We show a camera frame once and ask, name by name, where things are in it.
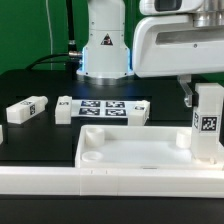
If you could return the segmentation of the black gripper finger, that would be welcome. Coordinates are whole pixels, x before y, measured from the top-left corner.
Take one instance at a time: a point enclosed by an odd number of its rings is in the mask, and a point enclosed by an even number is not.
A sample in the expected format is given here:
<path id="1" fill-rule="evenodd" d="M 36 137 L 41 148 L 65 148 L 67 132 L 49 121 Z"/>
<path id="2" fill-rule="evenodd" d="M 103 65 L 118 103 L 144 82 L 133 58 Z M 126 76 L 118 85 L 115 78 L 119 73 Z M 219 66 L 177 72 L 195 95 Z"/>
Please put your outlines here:
<path id="1" fill-rule="evenodd" d="M 191 76 L 190 75 L 182 75 L 177 78 L 180 86 L 182 87 L 185 97 L 184 103 L 188 108 L 194 107 L 198 105 L 199 96 L 196 92 L 194 92 L 190 88 L 191 84 Z"/>

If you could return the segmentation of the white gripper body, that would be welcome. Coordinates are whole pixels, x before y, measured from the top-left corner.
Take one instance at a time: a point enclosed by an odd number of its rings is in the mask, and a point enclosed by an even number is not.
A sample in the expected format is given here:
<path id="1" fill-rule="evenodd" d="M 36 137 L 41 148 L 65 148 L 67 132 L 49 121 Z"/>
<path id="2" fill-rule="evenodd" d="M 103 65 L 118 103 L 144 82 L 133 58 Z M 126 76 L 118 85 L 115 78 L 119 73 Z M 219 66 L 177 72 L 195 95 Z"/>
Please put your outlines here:
<path id="1" fill-rule="evenodd" d="M 140 0 L 133 39 L 140 77 L 224 71 L 224 0 Z"/>

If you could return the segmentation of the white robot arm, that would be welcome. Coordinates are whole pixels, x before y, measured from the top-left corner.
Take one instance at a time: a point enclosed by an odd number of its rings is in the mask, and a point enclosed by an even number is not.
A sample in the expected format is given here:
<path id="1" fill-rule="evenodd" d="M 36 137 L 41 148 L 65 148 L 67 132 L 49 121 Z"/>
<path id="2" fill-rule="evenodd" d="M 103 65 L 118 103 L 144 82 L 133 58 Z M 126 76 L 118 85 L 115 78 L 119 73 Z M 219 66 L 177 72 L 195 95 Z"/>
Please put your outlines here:
<path id="1" fill-rule="evenodd" d="M 89 39 L 80 78 L 110 85 L 132 75 L 176 75 L 191 107 L 191 76 L 224 72 L 224 0 L 140 0 L 144 18 L 131 47 L 124 43 L 123 0 L 87 2 Z"/>

